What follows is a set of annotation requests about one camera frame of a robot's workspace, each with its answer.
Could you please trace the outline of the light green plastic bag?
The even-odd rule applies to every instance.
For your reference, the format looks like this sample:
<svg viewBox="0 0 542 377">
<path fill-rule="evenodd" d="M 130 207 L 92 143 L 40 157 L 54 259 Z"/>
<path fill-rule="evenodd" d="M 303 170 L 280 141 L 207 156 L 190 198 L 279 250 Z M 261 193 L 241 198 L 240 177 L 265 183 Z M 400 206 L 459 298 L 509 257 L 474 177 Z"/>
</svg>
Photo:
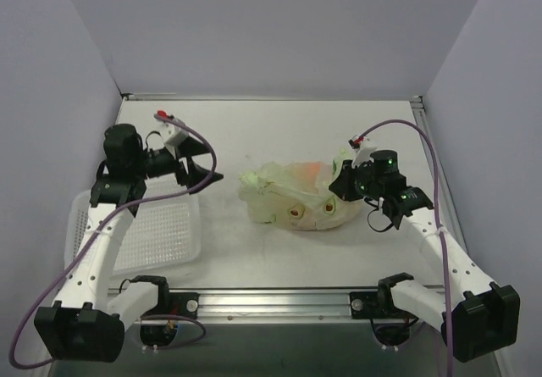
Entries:
<svg viewBox="0 0 542 377">
<path fill-rule="evenodd" d="M 296 174 L 299 163 L 269 162 L 240 177 L 238 196 L 246 203 L 250 220 L 261 225 L 275 225 L 284 230 L 329 230 L 354 219 L 363 203 L 343 202 L 330 190 L 337 169 L 351 153 L 339 151 L 328 168 L 315 180 Z"/>
</svg>

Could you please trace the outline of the orange fruit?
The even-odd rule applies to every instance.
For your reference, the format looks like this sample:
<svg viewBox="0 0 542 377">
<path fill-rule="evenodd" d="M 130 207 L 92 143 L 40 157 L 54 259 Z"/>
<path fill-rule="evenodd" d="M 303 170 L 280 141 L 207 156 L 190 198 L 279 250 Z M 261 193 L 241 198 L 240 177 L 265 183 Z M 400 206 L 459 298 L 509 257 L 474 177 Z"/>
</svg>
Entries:
<svg viewBox="0 0 542 377">
<path fill-rule="evenodd" d="M 296 174 L 300 178 L 315 180 L 320 174 L 321 170 L 325 171 L 327 168 L 328 165 L 323 162 L 303 162 L 297 165 Z"/>
</svg>

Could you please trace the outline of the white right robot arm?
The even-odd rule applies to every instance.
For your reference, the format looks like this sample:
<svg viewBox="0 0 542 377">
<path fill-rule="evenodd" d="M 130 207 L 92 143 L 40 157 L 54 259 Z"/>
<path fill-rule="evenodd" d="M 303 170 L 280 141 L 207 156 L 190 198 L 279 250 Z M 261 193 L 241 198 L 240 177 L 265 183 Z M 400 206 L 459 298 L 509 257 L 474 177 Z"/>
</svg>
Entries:
<svg viewBox="0 0 542 377">
<path fill-rule="evenodd" d="M 439 295 L 406 272 L 385 277 L 378 282 L 374 311 L 386 317 L 409 313 L 430 325 L 462 363 L 514 344 L 520 313 L 516 290 L 499 286 L 468 256 L 437 220 L 425 192 L 408 185 L 395 151 L 374 151 L 365 158 L 333 164 L 329 190 L 342 202 L 376 202 L 391 227 L 404 232 L 444 281 Z"/>
</svg>

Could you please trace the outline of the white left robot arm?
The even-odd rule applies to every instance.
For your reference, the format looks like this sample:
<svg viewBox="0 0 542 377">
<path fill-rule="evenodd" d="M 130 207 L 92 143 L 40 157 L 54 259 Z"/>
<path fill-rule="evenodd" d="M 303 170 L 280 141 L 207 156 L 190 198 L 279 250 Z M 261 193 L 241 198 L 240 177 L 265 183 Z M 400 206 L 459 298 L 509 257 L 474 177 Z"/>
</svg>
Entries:
<svg viewBox="0 0 542 377">
<path fill-rule="evenodd" d="M 54 285 L 60 289 L 48 306 L 34 310 L 34 326 L 54 360 L 111 363 L 124 335 L 138 319 L 168 319 L 169 285 L 161 276 L 136 276 L 126 291 L 108 299 L 108 283 L 126 233 L 147 197 L 149 179 L 173 174 L 183 191 L 196 194 L 223 179 L 214 167 L 204 169 L 195 156 L 216 155 L 210 143 L 177 119 L 160 119 L 163 148 L 152 150 L 130 124 L 104 133 L 105 159 L 91 189 L 87 231 L 74 261 Z"/>
</svg>

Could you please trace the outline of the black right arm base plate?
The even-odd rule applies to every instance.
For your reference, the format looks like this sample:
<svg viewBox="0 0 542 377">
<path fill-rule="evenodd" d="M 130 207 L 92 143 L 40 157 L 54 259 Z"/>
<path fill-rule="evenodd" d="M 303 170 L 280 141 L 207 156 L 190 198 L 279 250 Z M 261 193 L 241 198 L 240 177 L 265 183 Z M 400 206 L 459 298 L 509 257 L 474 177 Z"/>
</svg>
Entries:
<svg viewBox="0 0 542 377">
<path fill-rule="evenodd" d="M 401 310 L 384 309 L 379 303 L 378 293 L 373 290 L 350 292 L 349 303 L 353 319 L 410 319 L 412 317 L 411 314 Z"/>
</svg>

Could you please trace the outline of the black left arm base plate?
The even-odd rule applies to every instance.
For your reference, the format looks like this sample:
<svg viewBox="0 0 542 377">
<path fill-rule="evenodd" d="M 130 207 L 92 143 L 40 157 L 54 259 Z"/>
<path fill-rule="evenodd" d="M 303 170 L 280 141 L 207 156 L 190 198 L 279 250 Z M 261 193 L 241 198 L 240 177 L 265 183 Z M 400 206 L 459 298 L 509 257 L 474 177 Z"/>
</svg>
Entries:
<svg viewBox="0 0 542 377">
<path fill-rule="evenodd" d="M 194 291 L 174 291 L 167 297 L 159 297 L 158 304 L 146 311 L 143 316 L 179 315 L 189 319 L 197 318 L 200 295 Z"/>
</svg>

